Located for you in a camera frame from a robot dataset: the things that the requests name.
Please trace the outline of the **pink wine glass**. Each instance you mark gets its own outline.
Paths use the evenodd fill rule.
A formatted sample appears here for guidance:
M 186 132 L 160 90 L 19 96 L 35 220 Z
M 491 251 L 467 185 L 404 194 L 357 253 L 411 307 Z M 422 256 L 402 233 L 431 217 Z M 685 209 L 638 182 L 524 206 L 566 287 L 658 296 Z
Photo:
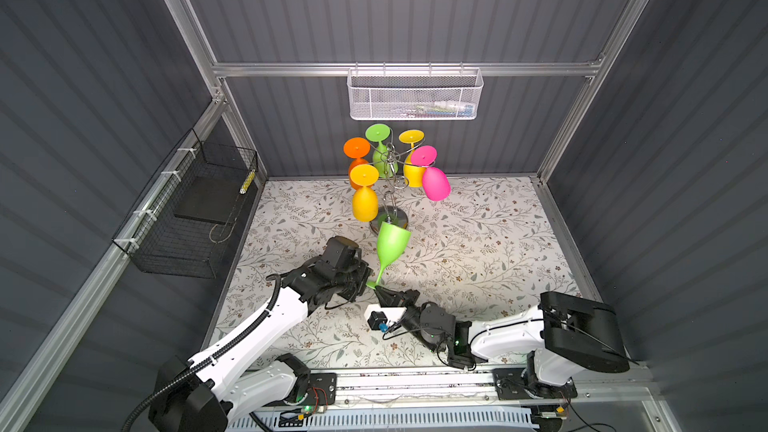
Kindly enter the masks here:
M 434 165 L 437 157 L 437 149 L 433 146 L 420 146 L 411 153 L 408 163 L 410 185 L 421 187 L 427 198 L 434 202 L 446 199 L 452 191 L 445 173 Z

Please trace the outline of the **chrome wine glass rack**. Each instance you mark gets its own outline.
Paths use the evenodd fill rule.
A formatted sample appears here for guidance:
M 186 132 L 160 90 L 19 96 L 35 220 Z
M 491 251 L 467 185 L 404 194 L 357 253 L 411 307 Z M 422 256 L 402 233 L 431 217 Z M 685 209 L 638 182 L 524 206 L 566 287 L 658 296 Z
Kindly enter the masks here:
M 406 211 L 398 205 L 397 194 L 399 191 L 409 187 L 419 188 L 410 185 L 408 163 L 410 162 L 411 153 L 417 147 L 422 145 L 424 141 L 424 133 L 417 129 L 407 130 L 400 134 L 398 140 L 401 143 L 408 145 L 406 151 L 398 152 L 392 138 L 385 141 L 390 150 L 389 162 L 397 162 L 397 172 L 391 178 L 382 178 L 381 176 L 379 178 L 379 181 L 383 183 L 383 191 L 379 194 L 377 217 L 370 222 L 370 229 L 375 235 L 378 235 L 379 226 L 371 226 L 374 221 L 377 223 L 386 221 L 405 229 L 408 228 L 408 215 Z

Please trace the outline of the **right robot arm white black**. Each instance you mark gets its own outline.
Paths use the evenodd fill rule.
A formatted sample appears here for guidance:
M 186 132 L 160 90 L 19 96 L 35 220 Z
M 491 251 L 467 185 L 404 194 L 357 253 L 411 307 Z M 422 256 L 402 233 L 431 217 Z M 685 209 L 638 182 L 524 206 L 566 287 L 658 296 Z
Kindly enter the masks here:
M 542 395 L 563 392 L 583 370 L 623 373 L 633 360 L 623 345 L 615 310 L 602 302 L 548 291 L 528 310 L 490 321 L 461 321 L 416 290 L 374 289 L 369 328 L 384 340 L 409 334 L 444 365 L 471 370 L 507 354 L 524 354 L 523 384 Z

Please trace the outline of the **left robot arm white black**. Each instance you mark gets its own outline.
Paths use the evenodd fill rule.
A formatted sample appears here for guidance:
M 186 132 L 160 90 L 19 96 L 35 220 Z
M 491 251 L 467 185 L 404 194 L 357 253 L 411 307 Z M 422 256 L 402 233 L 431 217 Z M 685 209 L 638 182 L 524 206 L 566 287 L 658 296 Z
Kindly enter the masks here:
M 357 243 L 342 236 L 329 239 L 321 255 L 271 275 L 275 287 L 268 301 L 234 330 L 186 360 L 166 362 L 153 394 L 138 409 L 159 431 L 224 431 L 270 403 L 299 407 L 311 402 L 310 370 L 295 356 L 283 354 L 257 372 L 248 369 L 334 297 L 355 301 L 371 272 Z

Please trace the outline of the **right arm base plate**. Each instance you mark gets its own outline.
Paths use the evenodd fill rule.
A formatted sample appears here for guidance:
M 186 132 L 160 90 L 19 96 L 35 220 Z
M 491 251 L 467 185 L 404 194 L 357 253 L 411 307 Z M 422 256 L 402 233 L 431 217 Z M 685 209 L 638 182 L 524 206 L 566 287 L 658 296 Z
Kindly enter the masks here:
M 554 386 L 540 382 L 533 372 L 525 368 L 495 368 L 491 373 L 496 393 L 501 400 L 570 400 L 578 396 L 572 379 L 568 379 L 562 386 Z

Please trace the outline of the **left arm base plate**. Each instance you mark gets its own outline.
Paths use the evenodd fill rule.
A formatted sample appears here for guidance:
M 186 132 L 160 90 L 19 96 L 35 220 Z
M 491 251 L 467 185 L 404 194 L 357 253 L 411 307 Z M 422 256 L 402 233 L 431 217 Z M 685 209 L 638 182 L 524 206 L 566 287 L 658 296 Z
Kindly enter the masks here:
M 266 404 L 266 407 L 328 406 L 336 401 L 338 375 L 336 373 L 311 372 L 299 378 L 297 384 L 284 399 Z

